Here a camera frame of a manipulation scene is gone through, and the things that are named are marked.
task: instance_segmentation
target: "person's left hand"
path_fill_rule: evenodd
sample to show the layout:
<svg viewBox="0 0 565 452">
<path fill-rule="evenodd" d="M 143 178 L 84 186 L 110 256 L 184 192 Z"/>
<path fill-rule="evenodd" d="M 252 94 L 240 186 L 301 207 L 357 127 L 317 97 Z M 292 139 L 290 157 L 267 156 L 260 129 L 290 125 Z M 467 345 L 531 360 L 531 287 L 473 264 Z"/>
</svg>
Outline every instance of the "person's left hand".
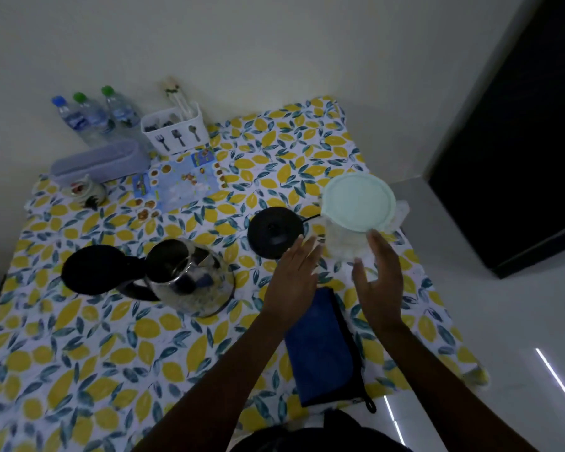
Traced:
<svg viewBox="0 0 565 452">
<path fill-rule="evenodd" d="M 316 292 L 318 274 L 312 272 L 320 259 L 322 246 L 317 245 L 312 250 L 315 236 L 304 245 L 303 240 L 300 235 L 281 257 L 264 298 L 262 313 L 280 320 L 285 330 L 304 315 Z"/>
</svg>

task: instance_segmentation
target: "water bottle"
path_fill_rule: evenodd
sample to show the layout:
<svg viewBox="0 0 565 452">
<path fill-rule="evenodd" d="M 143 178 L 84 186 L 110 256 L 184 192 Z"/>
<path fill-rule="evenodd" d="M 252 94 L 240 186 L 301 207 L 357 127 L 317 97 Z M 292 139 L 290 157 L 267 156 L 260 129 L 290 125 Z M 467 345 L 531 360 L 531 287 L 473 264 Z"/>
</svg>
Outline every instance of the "water bottle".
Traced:
<svg viewBox="0 0 565 452">
<path fill-rule="evenodd" d="M 90 122 L 91 126 L 107 140 L 113 140 L 111 134 L 114 134 L 115 121 L 107 115 L 102 106 L 96 101 L 90 100 L 82 92 L 74 93 L 73 99 L 79 104 L 83 116 Z"/>
<path fill-rule="evenodd" d="M 121 95 L 115 93 L 113 87 L 106 85 L 101 89 L 106 97 L 106 104 L 109 110 L 125 128 L 134 128 L 140 123 L 140 117 L 134 111 L 132 105 Z"/>
<path fill-rule="evenodd" d="M 77 107 L 69 107 L 67 100 L 58 95 L 52 99 L 52 104 L 58 108 L 60 118 L 82 138 L 88 147 L 96 147 L 96 137 L 88 120 Z"/>
</svg>

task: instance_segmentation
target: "floor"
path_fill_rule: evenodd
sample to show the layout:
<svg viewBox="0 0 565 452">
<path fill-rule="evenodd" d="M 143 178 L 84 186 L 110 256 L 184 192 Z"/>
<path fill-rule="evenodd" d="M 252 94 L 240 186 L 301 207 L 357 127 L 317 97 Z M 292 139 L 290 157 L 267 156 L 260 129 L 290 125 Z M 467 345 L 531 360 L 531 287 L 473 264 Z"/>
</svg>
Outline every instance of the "floor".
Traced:
<svg viewBox="0 0 565 452">
<path fill-rule="evenodd" d="M 535 351 L 543 352 L 565 385 L 565 254 L 498 280 L 425 181 L 399 182 L 392 189 L 410 204 L 404 232 L 468 347 L 492 377 L 478 395 L 539 451 L 565 451 L 565 394 Z M 489 231 L 510 237 L 502 233 L 501 219 Z M 446 450 L 414 393 L 387 399 L 409 448 Z M 363 404 L 346 411 L 363 426 L 399 440 L 385 400 L 377 406 L 375 415 Z"/>
</svg>

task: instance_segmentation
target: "table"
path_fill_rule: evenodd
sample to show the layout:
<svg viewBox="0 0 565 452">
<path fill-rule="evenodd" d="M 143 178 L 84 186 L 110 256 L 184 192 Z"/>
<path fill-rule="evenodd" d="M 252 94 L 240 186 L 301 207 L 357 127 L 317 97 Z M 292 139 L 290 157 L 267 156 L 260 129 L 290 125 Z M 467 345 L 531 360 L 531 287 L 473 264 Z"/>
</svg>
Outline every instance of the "table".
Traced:
<svg viewBox="0 0 565 452">
<path fill-rule="evenodd" d="M 249 249 L 252 216 L 284 206 L 310 217 L 319 212 L 318 196 L 330 178 L 368 171 L 343 110 L 327 96 L 209 131 L 229 189 L 181 210 L 162 214 L 135 199 L 129 177 L 108 184 L 108 201 L 97 212 L 68 202 L 45 176 L 35 185 L 0 296 L 0 450 L 130 450 L 260 312 L 277 264 Z M 153 159 L 156 171 L 159 162 Z M 324 235 L 318 219 L 306 225 L 309 233 Z M 115 290 L 76 295 L 61 282 L 63 262 L 83 246 L 108 244 L 141 256 L 166 237 L 210 245 L 234 268 L 235 296 L 217 316 L 191 318 Z M 453 372 L 487 384 L 406 236 L 397 231 L 385 237 L 404 273 L 402 320 Z M 376 275 L 372 258 L 364 264 L 369 276 Z M 368 394 L 408 389 L 364 319 L 351 266 L 324 253 L 318 270 L 364 357 Z M 301 407 L 283 342 L 256 382 L 236 434 L 329 406 Z"/>
</svg>

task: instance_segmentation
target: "person's left arm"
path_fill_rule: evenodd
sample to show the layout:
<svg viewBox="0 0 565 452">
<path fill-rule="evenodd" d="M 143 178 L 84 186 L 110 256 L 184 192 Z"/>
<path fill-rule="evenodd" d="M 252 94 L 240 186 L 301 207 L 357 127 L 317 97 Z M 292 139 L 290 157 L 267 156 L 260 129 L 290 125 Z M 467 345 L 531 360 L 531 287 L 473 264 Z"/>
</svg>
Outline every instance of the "person's left arm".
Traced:
<svg viewBox="0 0 565 452">
<path fill-rule="evenodd" d="M 134 448 L 225 451 L 251 389 L 286 331 L 309 308 L 322 249 L 297 239 L 272 276 L 262 312 L 203 378 Z"/>
</svg>

